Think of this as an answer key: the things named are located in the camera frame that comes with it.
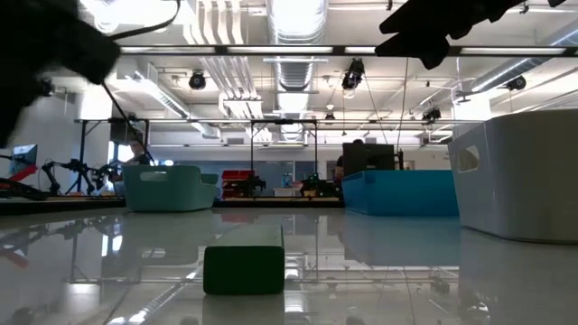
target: glossy table surface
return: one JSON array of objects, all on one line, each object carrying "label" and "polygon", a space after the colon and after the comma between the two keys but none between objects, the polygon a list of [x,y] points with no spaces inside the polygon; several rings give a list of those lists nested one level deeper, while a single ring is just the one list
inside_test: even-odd
[{"label": "glossy table surface", "polygon": [[[206,296],[204,247],[249,224],[283,226],[284,294]],[[578,246],[505,241],[461,229],[457,218],[374,218],[344,209],[106,209],[2,220],[0,228],[0,324],[578,320]]]}]

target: fluorescent light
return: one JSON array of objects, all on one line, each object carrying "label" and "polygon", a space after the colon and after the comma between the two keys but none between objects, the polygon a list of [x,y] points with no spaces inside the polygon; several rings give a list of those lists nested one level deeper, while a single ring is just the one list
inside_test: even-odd
[{"label": "fluorescent light", "polygon": [[199,122],[202,122],[202,123],[215,123],[215,124],[226,124],[226,123],[230,123],[230,124],[248,124],[248,123],[251,123],[251,120],[247,120],[247,119],[215,119],[215,120],[211,120],[211,119],[201,119],[201,120],[199,120]]},{"label": "fluorescent light", "polygon": [[212,46],[123,46],[123,54],[212,54]]},{"label": "fluorescent light", "polygon": [[460,54],[467,55],[558,55],[566,51],[566,48],[532,48],[532,47],[512,47],[512,48],[485,48],[485,47],[465,47]]},{"label": "fluorescent light", "polygon": [[327,63],[329,60],[320,58],[264,58],[264,63]]},{"label": "fluorescent light", "polygon": [[149,144],[149,147],[153,148],[181,148],[184,144]]},{"label": "fluorescent light", "polygon": [[333,52],[331,46],[231,46],[229,53],[321,53]]},{"label": "fluorescent light", "polygon": [[[522,11],[522,8],[518,9],[508,9],[506,13],[508,14],[519,14]],[[528,10],[529,13],[537,13],[537,14],[570,14],[575,13],[576,11],[573,9],[554,9],[554,8],[532,8],[530,5],[530,9]]]},{"label": "fluorescent light", "polygon": [[373,54],[375,50],[375,46],[348,46],[345,48],[345,52],[350,54]]},{"label": "fluorescent light", "polygon": [[187,119],[153,119],[153,120],[149,120],[149,122],[151,123],[156,123],[156,124],[181,124],[181,123],[188,123],[189,120]]}]

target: teal bin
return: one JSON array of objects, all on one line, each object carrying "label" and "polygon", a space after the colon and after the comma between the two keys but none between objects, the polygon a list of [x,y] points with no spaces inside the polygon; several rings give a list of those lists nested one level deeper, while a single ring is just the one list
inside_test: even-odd
[{"label": "teal bin", "polygon": [[124,166],[126,206],[139,212],[184,212],[212,207],[218,175],[196,166]]},{"label": "teal bin", "polygon": [[458,216],[452,171],[365,171],[343,179],[345,207],[371,216]]}]

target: blue bin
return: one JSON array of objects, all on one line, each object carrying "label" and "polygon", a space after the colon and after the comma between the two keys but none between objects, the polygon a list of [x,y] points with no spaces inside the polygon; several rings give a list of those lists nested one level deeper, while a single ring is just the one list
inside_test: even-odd
[{"label": "blue bin", "polygon": [[372,216],[457,216],[452,171],[365,171],[343,179],[347,209]]}]

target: wire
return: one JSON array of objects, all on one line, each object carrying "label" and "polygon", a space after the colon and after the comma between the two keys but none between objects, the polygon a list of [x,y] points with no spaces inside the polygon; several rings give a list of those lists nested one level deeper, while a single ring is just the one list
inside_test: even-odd
[{"label": "wire", "polygon": [[401,104],[401,116],[399,117],[399,133],[397,133],[397,152],[399,153],[399,138],[401,137],[402,124],[404,123],[404,113],[406,112],[406,92],[407,92],[407,71],[409,70],[409,58],[406,59],[406,79],[404,80],[404,99]]},{"label": "wire", "polygon": [[123,111],[123,109],[120,107],[120,105],[118,104],[117,100],[115,99],[115,97],[112,95],[112,92],[110,92],[110,89],[107,86],[106,82],[102,82],[102,88],[105,89],[105,91],[107,92],[108,96],[110,97],[110,99],[112,100],[112,103],[115,105],[115,107],[117,108],[118,113],[120,113],[120,115],[123,117],[123,119],[125,120],[126,125],[128,126],[128,128],[130,129],[130,131],[133,133],[133,135],[135,136],[136,141],[138,142],[138,144],[140,144],[143,147],[144,153],[146,154],[146,156],[148,157],[148,159],[151,160],[151,162],[154,162],[154,158],[151,155],[151,153],[148,151],[148,148],[146,147],[146,145],[143,143],[143,141],[140,139],[138,133],[136,132],[135,128],[130,124],[130,120],[128,119],[128,117],[125,114],[125,111]]},{"label": "wire", "polygon": [[138,36],[138,35],[142,35],[142,34],[146,34],[146,33],[151,33],[151,32],[158,31],[162,28],[170,26],[174,22],[174,20],[177,18],[177,15],[179,15],[179,12],[181,11],[181,0],[175,0],[175,1],[177,2],[177,12],[174,14],[174,16],[171,19],[167,20],[166,22],[158,23],[158,24],[153,25],[153,26],[137,28],[137,29],[134,29],[131,31],[119,32],[119,33],[116,33],[114,35],[108,36],[108,38],[113,40],[113,41],[117,41],[120,39],[125,39],[127,37],[133,37],[133,36]]},{"label": "wire", "polygon": [[381,117],[379,117],[378,107],[376,107],[376,102],[373,100],[373,95],[371,94],[371,87],[369,86],[368,75],[364,73],[363,76],[365,77],[365,83],[368,85],[368,92],[369,97],[371,98],[371,105],[373,105],[373,110],[376,112],[376,116],[378,117],[378,123],[379,128],[381,129],[381,134],[383,135],[383,139],[386,140],[386,144],[389,144],[387,142],[386,131],[383,130],[383,126],[381,125]]}]

